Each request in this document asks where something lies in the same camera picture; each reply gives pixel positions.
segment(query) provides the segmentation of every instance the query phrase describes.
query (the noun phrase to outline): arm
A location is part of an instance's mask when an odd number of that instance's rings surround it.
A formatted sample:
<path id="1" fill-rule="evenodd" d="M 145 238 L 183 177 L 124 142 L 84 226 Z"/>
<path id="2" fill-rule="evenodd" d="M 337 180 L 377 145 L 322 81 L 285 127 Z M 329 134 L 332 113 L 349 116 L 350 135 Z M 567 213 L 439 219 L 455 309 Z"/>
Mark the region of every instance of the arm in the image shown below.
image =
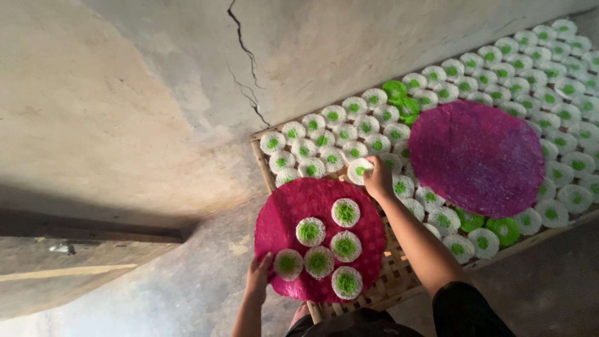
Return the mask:
<path id="1" fill-rule="evenodd" d="M 237 313 L 233 337 L 260 337 L 262 333 L 262 305 L 266 300 L 267 272 L 273 253 L 260 262 L 254 257 L 247 270 L 246 293 Z"/>
<path id="2" fill-rule="evenodd" d="M 397 241 L 431 298 L 449 282 L 467 282 L 449 250 L 397 199 L 387 166 L 379 157 L 366 159 L 374 164 L 373 171 L 363 173 L 366 190 L 385 211 Z"/>

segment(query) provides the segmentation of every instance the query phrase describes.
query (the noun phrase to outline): black sleeve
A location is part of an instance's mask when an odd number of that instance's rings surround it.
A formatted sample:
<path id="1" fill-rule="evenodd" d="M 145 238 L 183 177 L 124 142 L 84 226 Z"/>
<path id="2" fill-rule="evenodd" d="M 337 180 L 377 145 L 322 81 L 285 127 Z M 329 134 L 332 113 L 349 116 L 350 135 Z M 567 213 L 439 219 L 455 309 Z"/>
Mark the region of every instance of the black sleeve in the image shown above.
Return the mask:
<path id="1" fill-rule="evenodd" d="M 485 298 L 470 284 L 446 284 L 435 294 L 432 311 L 438 337 L 514 336 Z"/>

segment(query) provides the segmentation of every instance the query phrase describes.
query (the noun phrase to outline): person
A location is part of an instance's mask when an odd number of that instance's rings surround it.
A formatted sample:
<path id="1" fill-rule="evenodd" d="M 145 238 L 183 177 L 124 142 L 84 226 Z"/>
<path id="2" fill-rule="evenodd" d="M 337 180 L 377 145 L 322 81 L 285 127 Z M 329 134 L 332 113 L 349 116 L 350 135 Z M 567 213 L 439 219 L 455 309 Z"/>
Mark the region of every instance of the person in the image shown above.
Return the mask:
<path id="1" fill-rule="evenodd" d="M 391 229 L 432 299 L 437 336 L 513 336 L 484 297 L 469 284 L 449 250 L 396 198 L 387 166 L 379 157 L 366 159 L 374 164 L 372 171 L 364 172 L 366 190 L 385 211 Z M 269 252 L 262 261 L 257 258 L 252 261 L 233 337 L 261 335 L 261 308 L 272 259 Z M 314 324 L 307 313 L 304 303 L 296 312 L 287 337 L 421 336 L 395 323 L 386 311 L 362 308 L 319 324 Z"/>

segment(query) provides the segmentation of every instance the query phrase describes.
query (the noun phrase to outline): hand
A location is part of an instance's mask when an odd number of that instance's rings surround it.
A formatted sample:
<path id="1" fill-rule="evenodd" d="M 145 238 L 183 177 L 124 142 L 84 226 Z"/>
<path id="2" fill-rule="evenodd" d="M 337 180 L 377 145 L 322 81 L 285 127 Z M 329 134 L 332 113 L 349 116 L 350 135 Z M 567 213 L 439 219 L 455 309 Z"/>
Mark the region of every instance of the hand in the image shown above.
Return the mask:
<path id="1" fill-rule="evenodd" d="M 266 300 L 266 286 L 268 284 L 268 267 L 273 260 L 273 253 L 268 252 L 262 261 L 254 256 L 250 267 L 247 269 L 246 299 L 256 301 L 262 305 Z"/>
<path id="2" fill-rule="evenodd" d="M 393 178 L 391 170 L 379 156 L 366 157 L 366 160 L 374 164 L 374 170 L 364 171 L 364 185 L 366 190 L 379 203 L 389 197 L 395 197 L 393 193 Z"/>

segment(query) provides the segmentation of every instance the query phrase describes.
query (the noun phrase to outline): magenta round sheet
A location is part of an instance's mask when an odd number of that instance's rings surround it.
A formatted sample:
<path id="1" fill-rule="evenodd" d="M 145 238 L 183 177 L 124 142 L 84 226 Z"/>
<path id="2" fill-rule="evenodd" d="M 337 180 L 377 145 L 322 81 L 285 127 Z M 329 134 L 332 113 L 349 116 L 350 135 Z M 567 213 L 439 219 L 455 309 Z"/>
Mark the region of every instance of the magenta round sheet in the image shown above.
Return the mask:
<path id="1" fill-rule="evenodd" d="M 340 198 L 350 198 L 360 207 L 360 220 L 351 228 L 340 227 L 333 221 L 331 209 Z M 349 230 L 362 243 L 362 254 L 351 263 L 335 259 L 335 270 L 340 266 L 355 268 L 362 275 L 364 290 L 370 288 L 379 277 L 381 258 L 385 250 L 383 222 L 370 198 L 356 186 L 337 180 L 301 178 L 290 181 L 274 190 L 258 214 L 254 230 L 254 252 L 262 257 L 268 251 L 276 255 L 285 248 L 297 250 L 302 256 L 309 247 L 300 244 L 295 237 L 295 227 L 304 218 L 313 216 L 326 227 L 326 238 L 321 243 L 329 248 L 332 237 L 340 231 Z M 317 281 L 305 269 L 297 279 L 286 282 L 271 267 L 274 291 L 297 300 L 314 302 L 348 302 L 337 297 L 331 286 L 332 273 Z"/>
<path id="2" fill-rule="evenodd" d="M 544 157 L 528 124 L 471 101 L 422 113 L 408 143 L 423 186 L 470 212 L 503 218 L 534 203 Z"/>

